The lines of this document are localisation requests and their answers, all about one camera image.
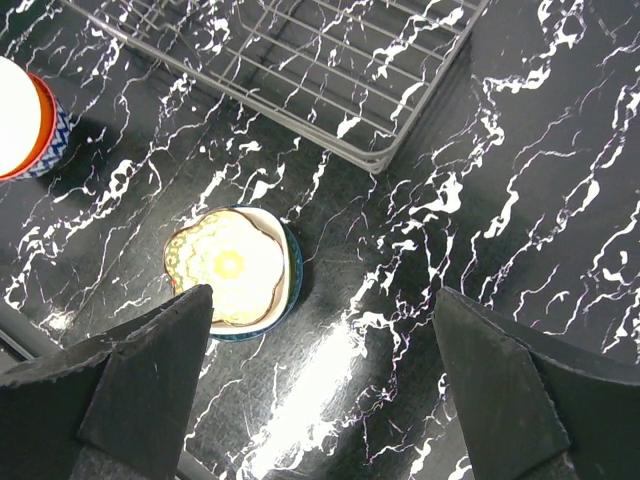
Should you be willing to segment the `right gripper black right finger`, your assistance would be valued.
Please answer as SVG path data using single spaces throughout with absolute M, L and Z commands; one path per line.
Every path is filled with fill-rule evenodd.
M 478 479 L 636 479 L 639 368 L 442 288 L 434 329 Z

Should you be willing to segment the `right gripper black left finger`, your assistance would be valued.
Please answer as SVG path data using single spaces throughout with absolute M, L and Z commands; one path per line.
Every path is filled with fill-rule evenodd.
M 5 479 L 206 479 L 183 447 L 209 340 L 212 291 L 159 307 L 62 348 L 18 313 L 1 339 Z

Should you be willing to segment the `orange bowl white inside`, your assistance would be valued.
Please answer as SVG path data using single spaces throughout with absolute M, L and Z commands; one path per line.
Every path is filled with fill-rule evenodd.
M 48 155 L 58 108 L 50 88 L 1 57 L 1 179 L 35 175 Z

